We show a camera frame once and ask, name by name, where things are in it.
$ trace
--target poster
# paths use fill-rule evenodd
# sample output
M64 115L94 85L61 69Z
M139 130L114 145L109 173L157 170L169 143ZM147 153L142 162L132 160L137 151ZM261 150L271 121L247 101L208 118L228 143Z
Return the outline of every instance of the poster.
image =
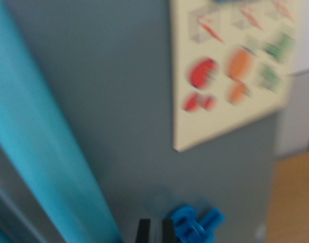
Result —
M300 0L171 0L173 146L190 149L283 107Z

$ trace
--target blue pipe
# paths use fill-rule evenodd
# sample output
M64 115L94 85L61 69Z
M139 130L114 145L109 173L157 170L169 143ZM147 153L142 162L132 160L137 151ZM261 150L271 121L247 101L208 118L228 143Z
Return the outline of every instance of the blue pipe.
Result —
M1 1L0 146L67 242L121 242L86 159Z

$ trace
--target black plastic piece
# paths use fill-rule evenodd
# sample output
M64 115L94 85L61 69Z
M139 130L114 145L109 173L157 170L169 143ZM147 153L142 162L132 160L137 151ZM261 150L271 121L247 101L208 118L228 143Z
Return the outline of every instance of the black plastic piece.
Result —
M140 219L135 243L149 243L150 219Z
M177 243L174 221L172 219L163 220L163 243Z

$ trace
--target white wall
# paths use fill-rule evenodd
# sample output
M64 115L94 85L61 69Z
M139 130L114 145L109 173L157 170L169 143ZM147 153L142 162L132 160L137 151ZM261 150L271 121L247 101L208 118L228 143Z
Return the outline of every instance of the white wall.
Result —
M286 157L309 149L309 0L305 3L298 42L295 77L287 107L281 114L276 154Z
M301 39L298 42L299 53L293 73L309 69L309 0L298 1L302 1L304 7Z

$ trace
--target wooden floor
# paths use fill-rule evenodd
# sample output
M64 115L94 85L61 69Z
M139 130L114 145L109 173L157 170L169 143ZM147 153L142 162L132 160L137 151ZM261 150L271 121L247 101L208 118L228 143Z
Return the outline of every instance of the wooden floor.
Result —
M309 153L276 164L266 243L309 243Z

